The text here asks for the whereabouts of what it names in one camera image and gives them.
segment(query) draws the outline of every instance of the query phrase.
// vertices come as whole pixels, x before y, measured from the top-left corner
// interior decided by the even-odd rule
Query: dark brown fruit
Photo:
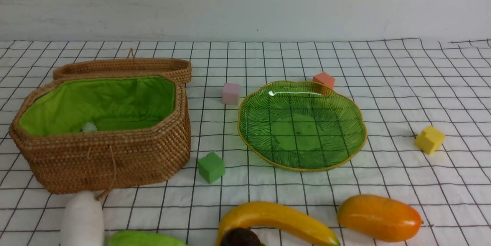
[[[253,231],[235,228],[223,236],[220,246],[261,246],[261,241]]]

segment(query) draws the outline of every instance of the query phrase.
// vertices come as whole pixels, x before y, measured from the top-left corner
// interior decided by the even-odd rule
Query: white wall
[[[0,0],[0,40],[491,37],[491,0]]]

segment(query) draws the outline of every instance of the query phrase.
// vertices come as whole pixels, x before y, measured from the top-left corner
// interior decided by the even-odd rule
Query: green glass plate
[[[315,82],[277,81],[239,107],[239,135],[265,161],[296,171],[344,164],[365,145],[361,111],[350,99]]]

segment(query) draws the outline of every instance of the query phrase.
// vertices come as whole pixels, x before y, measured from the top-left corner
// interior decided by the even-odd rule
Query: toy mango
[[[423,222],[418,211],[403,202],[361,194],[341,204],[338,223],[381,241],[400,242],[415,236]]]

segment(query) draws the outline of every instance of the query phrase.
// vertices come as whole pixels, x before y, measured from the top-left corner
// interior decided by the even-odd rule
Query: basket handle
[[[133,56],[133,59],[135,59],[135,54],[133,53],[133,47],[130,48],[130,51],[128,51],[128,55],[126,56],[126,59],[128,59],[130,55]]]

